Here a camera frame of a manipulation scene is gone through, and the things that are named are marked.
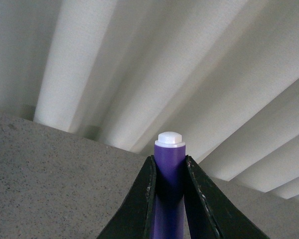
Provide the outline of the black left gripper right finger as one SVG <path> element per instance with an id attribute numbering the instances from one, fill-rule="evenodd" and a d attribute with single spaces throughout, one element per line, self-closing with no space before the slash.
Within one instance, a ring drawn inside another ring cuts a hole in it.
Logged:
<path id="1" fill-rule="evenodd" d="M 184 204 L 192 239 L 267 239 L 191 156 L 185 158 Z"/>

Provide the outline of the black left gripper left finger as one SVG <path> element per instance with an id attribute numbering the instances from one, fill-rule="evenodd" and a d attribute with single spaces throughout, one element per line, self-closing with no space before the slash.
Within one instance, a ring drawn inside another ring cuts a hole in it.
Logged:
<path id="1" fill-rule="evenodd" d="M 122 205 L 98 235 L 99 239 L 149 239 L 155 197 L 156 165 L 146 158 Z"/>

